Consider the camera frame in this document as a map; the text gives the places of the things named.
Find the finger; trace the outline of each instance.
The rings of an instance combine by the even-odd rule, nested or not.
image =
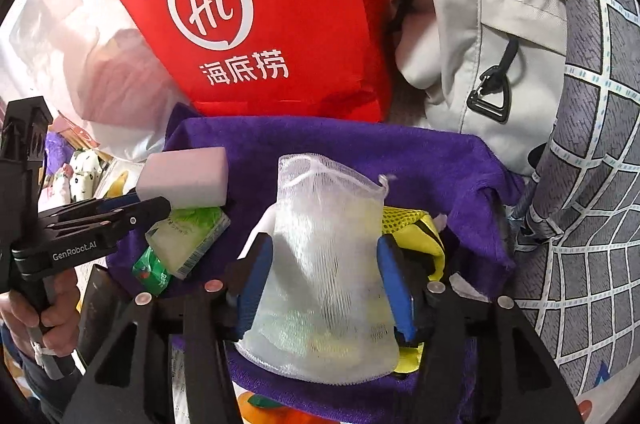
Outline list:
[[[71,268],[57,274],[53,279],[53,288],[57,295],[70,292],[78,285],[78,275],[76,269]]]
[[[80,314],[76,311],[64,324],[51,328],[43,337],[43,344],[54,352],[66,351],[69,346],[76,347]]]
[[[78,327],[75,328],[74,333],[71,335],[71,339],[65,346],[61,346],[60,348],[55,348],[53,351],[58,357],[66,357],[70,356],[73,351],[78,346],[78,336],[80,334],[80,329]]]
[[[11,332],[11,338],[12,338],[12,340],[14,340],[15,346],[17,346],[18,349],[23,354],[25,354],[25,356],[31,357],[31,359],[34,358],[33,346],[31,346],[31,340],[30,339],[28,339],[28,338],[27,339],[23,339],[19,334],[16,334],[15,332]]]
[[[49,307],[40,315],[42,324],[46,327],[57,327],[64,324],[74,312],[78,312],[76,307],[80,300],[80,291],[74,287],[70,292],[58,295],[56,304]]]
[[[0,311],[9,310],[9,292],[0,294]]]
[[[18,339],[23,341],[30,342],[29,332],[27,332],[27,327],[21,321],[16,319],[15,315],[8,311],[0,311],[0,315],[2,315],[2,319],[4,319],[4,324],[6,324],[9,331],[11,331],[12,335],[16,336]]]
[[[15,290],[9,292],[9,311],[18,321],[28,327],[37,327],[40,323],[38,313],[29,302]]]

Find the haidilao logo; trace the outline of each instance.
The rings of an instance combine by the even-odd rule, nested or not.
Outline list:
[[[175,26],[207,50],[229,50],[243,42],[254,22],[253,0],[167,0]]]

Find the purple cloth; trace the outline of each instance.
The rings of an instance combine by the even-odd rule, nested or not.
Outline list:
[[[477,264],[468,267],[466,278],[480,291],[496,295],[513,267],[502,248],[490,204],[496,193],[502,203],[516,203],[522,179],[507,171],[475,136],[322,118],[191,117],[187,108],[176,107],[165,150],[226,148],[229,201],[225,212],[231,226],[187,281],[172,280],[165,291],[168,296],[220,277],[226,263],[238,256],[251,229],[276,200],[278,158],[288,153],[320,153],[374,181],[380,174],[395,175],[385,203],[446,213],[448,226],[471,251],[467,263]],[[131,267],[145,248],[143,232],[132,232],[107,260],[113,277],[132,295],[142,287],[131,275]],[[271,374],[235,350],[229,350],[228,362],[234,381],[247,390],[354,424],[394,422],[409,403],[416,381],[414,374],[405,380],[384,377],[354,386],[328,386]],[[470,382],[465,384],[463,400],[472,389]]]
[[[44,142],[47,152],[47,174],[53,175],[63,164],[71,162],[74,149],[59,133],[49,132]]]

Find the white plastic bag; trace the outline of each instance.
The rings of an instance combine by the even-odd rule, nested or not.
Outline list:
[[[394,320],[376,260],[386,191],[319,155],[281,157],[273,265],[236,345],[243,356],[323,384],[394,370]]]
[[[100,144],[142,161],[188,103],[118,0],[27,0],[10,43],[33,86]]]

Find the grid pattern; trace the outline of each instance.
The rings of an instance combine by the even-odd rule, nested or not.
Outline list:
[[[566,10],[556,126],[512,215],[513,294],[577,396],[640,356],[640,14]]]

